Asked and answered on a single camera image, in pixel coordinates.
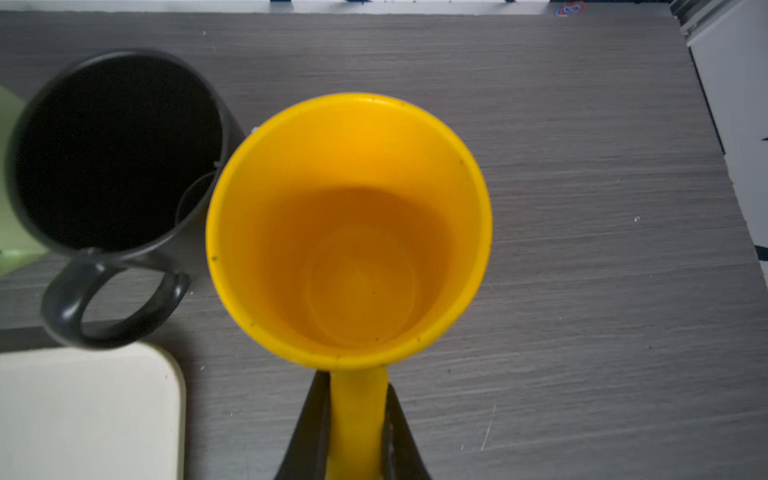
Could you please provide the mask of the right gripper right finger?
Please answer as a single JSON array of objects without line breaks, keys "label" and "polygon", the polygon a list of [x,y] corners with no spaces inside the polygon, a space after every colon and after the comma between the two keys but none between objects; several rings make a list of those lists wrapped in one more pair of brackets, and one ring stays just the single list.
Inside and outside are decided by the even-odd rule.
[{"label": "right gripper right finger", "polygon": [[387,388],[381,442],[383,479],[431,480],[391,384]]}]

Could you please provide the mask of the yellow mug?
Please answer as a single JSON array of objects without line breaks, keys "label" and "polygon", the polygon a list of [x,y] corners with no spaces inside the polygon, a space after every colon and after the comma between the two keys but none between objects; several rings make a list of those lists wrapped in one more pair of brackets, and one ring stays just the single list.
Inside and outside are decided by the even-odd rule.
[{"label": "yellow mug", "polygon": [[227,162],[206,220],[211,278],[253,340],[329,374],[325,478],[384,477],[387,369],[468,308],[492,232],[467,146],[397,98],[303,101]]}]

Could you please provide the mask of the black mug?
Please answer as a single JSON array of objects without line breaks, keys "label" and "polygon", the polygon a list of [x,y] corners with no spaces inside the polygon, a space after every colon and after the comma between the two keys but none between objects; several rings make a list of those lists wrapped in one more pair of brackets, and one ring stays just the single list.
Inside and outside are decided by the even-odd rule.
[{"label": "black mug", "polygon": [[[209,274],[208,208],[244,138],[210,83],[158,50],[84,59],[37,93],[12,130],[6,185],[21,224],[68,258],[40,307],[54,340],[120,348],[172,315]],[[130,316],[86,331],[90,301],[129,269],[159,272],[154,293]]]}]

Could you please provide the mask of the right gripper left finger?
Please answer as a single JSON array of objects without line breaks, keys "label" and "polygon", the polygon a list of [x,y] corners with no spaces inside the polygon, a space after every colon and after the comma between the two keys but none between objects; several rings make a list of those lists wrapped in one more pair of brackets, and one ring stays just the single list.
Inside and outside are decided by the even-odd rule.
[{"label": "right gripper left finger", "polygon": [[275,479],[326,477],[330,423],[330,374],[317,371]]}]

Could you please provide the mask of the light green mug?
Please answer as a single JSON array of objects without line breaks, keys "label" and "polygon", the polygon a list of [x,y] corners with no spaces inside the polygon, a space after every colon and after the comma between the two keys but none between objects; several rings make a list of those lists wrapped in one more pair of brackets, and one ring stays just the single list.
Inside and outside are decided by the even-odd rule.
[{"label": "light green mug", "polygon": [[14,127],[24,109],[24,102],[1,87],[1,275],[38,261],[48,249],[35,240],[11,205],[7,186],[9,148]]}]

